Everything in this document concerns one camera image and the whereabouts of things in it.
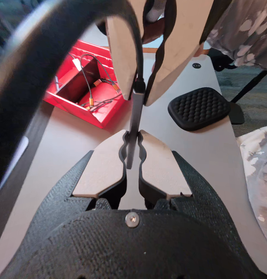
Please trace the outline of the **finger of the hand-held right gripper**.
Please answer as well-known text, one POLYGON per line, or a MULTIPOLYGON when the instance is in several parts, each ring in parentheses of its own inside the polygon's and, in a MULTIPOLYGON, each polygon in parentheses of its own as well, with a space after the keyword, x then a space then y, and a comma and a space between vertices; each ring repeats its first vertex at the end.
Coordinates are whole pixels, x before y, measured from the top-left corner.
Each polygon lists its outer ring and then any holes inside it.
POLYGON ((171 1, 176 12, 174 27, 164 32, 163 61, 156 54, 155 68, 146 90, 145 106, 152 105, 175 82, 200 46, 213 1, 171 1))
POLYGON ((123 98, 129 100, 137 67, 131 28, 120 17, 107 17, 106 33, 118 86, 123 98))

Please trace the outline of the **person's patterned clothing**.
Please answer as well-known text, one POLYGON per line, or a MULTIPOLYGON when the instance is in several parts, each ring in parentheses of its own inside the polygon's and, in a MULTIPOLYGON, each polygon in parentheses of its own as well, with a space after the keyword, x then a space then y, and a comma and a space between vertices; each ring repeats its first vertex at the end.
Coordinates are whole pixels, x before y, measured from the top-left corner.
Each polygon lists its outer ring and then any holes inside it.
POLYGON ((267 126, 236 138, 243 160, 248 198, 267 240, 267 126))

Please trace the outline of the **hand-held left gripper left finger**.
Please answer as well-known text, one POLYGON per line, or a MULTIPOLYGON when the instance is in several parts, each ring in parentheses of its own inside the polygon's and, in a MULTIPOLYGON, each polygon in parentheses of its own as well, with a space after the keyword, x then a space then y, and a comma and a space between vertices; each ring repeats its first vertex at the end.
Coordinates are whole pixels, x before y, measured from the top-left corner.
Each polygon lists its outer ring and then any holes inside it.
POLYGON ((93 151, 72 195, 99 198, 126 175, 128 131, 121 130, 101 142, 93 151))

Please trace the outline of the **black bin divider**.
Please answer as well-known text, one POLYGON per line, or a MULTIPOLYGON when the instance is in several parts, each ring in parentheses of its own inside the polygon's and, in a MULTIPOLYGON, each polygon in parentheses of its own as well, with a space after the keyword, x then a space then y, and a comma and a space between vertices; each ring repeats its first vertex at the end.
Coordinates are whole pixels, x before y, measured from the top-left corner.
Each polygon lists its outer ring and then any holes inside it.
POLYGON ((87 62, 83 66, 84 72, 77 71, 67 78, 66 82, 62 82, 63 85, 56 93, 57 96, 72 103, 79 103, 86 94, 89 94, 90 88, 93 88, 93 84, 100 78, 100 72, 97 60, 91 56, 87 56, 87 58, 91 60, 83 59, 82 62, 87 62))

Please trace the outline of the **black padded wrist rest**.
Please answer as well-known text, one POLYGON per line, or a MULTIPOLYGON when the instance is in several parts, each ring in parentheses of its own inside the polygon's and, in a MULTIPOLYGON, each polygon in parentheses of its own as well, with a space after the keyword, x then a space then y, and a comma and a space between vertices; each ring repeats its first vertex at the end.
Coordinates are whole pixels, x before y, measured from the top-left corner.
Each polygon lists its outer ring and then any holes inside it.
POLYGON ((178 96, 168 104, 173 121, 185 131, 197 131, 224 119, 229 102, 215 89, 204 87, 178 96))

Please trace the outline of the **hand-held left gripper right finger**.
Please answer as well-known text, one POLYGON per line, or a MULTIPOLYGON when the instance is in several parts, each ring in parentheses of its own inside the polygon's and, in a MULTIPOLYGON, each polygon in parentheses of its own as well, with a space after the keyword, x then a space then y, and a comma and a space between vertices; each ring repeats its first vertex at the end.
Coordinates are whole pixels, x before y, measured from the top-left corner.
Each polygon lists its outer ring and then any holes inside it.
POLYGON ((192 191, 170 148, 144 130, 138 135, 139 192, 146 200, 191 197, 192 191))

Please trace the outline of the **red plastic bin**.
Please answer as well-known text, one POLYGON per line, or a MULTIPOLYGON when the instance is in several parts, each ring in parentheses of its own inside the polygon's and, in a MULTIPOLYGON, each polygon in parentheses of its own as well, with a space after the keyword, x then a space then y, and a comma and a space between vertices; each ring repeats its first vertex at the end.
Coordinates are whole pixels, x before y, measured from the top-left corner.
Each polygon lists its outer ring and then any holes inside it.
POLYGON ((118 86, 114 73, 110 51, 104 47, 97 46, 77 40, 69 50, 62 65, 56 72, 52 82, 46 90, 44 101, 62 109, 92 125, 104 128, 112 120, 121 115, 125 100, 118 86), (83 59, 91 56, 97 60, 100 78, 90 88, 79 103, 72 103, 56 95, 59 88, 77 71, 84 72, 83 66, 87 62, 83 59))

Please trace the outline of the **person's right hand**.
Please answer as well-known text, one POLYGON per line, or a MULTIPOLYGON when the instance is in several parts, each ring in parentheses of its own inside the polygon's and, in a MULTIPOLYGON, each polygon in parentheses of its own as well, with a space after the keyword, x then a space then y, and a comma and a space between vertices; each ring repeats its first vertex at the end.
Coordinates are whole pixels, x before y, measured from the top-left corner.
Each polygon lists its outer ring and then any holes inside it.
POLYGON ((165 19, 164 17, 161 19, 158 19, 156 22, 148 22, 145 21, 144 25, 144 33, 142 37, 142 43, 148 44, 152 41, 158 39, 161 37, 164 33, 165 29, 165 19))

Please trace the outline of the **black chair base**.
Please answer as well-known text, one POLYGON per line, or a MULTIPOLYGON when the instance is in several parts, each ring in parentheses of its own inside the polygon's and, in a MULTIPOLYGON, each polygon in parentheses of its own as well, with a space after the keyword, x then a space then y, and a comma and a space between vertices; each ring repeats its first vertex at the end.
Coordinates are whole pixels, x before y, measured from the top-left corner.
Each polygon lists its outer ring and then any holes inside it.
MULTIPOLYGON (((216 72, 221 72, 224 69, 233 70, 236 69, 234 61, 227 55, 223 54, 219 50, 211 48, 208 52, 208 56, 211 58, 213 68, 216 72)), ((245 122, 244 113, 237 102, 251 91, 261 80, 267 75, 267 70, 261 71, 256 77, 254 77, 245 87, 231 100, 229 101, 230 112, 229 119, 233 125, 242 125, 245 122)))

